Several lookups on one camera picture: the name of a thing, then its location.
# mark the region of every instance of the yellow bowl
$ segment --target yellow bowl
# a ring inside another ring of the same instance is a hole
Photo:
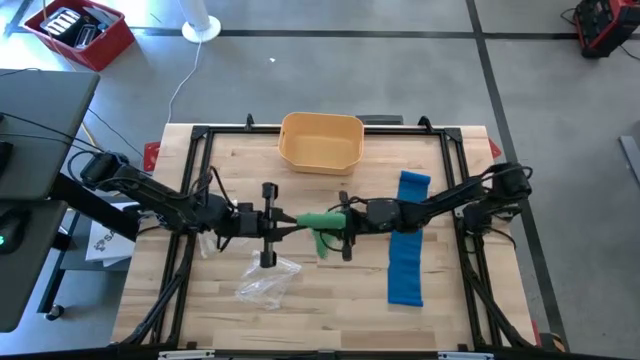
[[[278,149],[297,172],[349,175],[362,159],[364,125],[354,117],[291,113],[282,121]]]

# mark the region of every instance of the wooden tabletop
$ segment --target wooden tabletop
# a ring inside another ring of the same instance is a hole
[[[167,125],[154,179],[179,190],[193,125]],[[484,127],[461,127],[471,175],[493,163]],[[219,134],[213,141],[212,164],[232,199],[258,207],[262,182],[280,186],[276,206],[287,214],[323,212],[338,203],[338,191],[368,197],[395,197],[401,170],[431,176],[429,195],[446,189],[439,140],[427,136],[368,136],[364,157],[350,176],[299,174],[287,169],[276,135]],[[196,164],[200,164],[202,146]],[[211,191],[219,193],[212,184]],[[262,240],[232,244],[208,259],[196,248],[180,343],[199,348],[244,350],[455,350],[471,345],[467,306],[450,214],[424,228],[422,297],[424,307],[387,303],[389,234],[361,236],[353,261],[340,254],[316,256],[308,231],[287,236],[275,245],[278,256],[302,265],[278,310],[264,310],[235,297],[252,250]],[[506,226],[497,226],[508,231]],[[496,302],[522,336],[534,335],[513,245],[501,235],[485,236]],[[169,233],[156,230],[138,238],[127,276],[113,341],[122,340],[143,319],[158,296]],[[481,302],[479,316],[490,339]],[[168,332],[173,303],[165,319]]]

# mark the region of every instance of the gray floor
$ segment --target gray floor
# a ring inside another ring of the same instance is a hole
[[[124,12],[131,26],[175,29],[183,21],[175,2],[104,3]],[[233,30],[472,30],[464,0],[206,3]],[[488,33],[573,30],[558,15],[575,0],[475,3]],[[0,24],[9,23],[19,5],[0,1]],[[640,54],[640,41],[625,45]],[[638,358],[640,189],[617,137],[640,120],[640,63],[621,50],[584,60],[571,40],[487,40],[487,47],[517,156],[535,169],[531,204],[569,345],[574,352]],[[138,35],[101,72],[92,109],[138,149],[157,141],[169,98],[190,71],[195,50],[181,37]],[[29,34],[3,38],[0,53],[0,67],[68,70]],[[173,121],[240,123],[251,112],[257,122],[273,123],[293,111],[401,114],[408,123],[425,114],[435,124],[486,125],[501,144],[473,39],[221,37],[203,45],[200,68],[178,96]],[[86,122],[101,144],[136,159],[91,115]],[[526,238],[519,223],[513,231],[530,309],[544,330]],[[0,353],[108,343],[124,277],[71,273],[58,299],[69,316],[49,323],[34,307],[52,261],[18,330],[0,335]],[[76,289],[86,295],[71,297]]]

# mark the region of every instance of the clear plastic bag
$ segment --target clear plastic bag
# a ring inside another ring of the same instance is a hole
[[[264,269],[260,267],[260,252],[254,250],[252,255],[251,264],[242,275],[243,282],[236,290],[236,297],[267,310],[279,309],[280,300],[291,279],[300,272],[302,266],[278,256],[276,266]]]
[[[216,247],[216,242],[218,241],[218,236],[213,232],[205,232],[198,234],[198,244],[200,245],[200,255],[203,259],[208,259],[209,256],[213,256],[220,251]],[[249,242],[247,238],[233,238],[229,242],[229,245],[225,249],[225,252],[245,252],[248,253],[247,249],[244,249],[244,245]]]

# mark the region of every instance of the red equipment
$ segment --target red equipment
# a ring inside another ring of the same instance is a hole
[[[640,0],[582,0],[573,18],[582,56],[608,57],[640,25]]]
[[[135,41],[135,38],[124,21],[124,15],[102,4],[89,0],[54,0],[47,5],[46,9],[47,15],[55,14],[61,7],[72,9],[80,15],[88,15],[83,10],[85,6],[97,7],[117,15],[118,20],[82,49],[71,47],[55,37],[53,39],[49,38],[49,35],[40,28],[40,24],[45,21],[42,11],[37,12],[27,20],[24,23],[24,28],[35,34],[51,51],[58,52],[59,50],[60,54],[67,59],[80,63],[93,71],[101,71],[129,47]]]

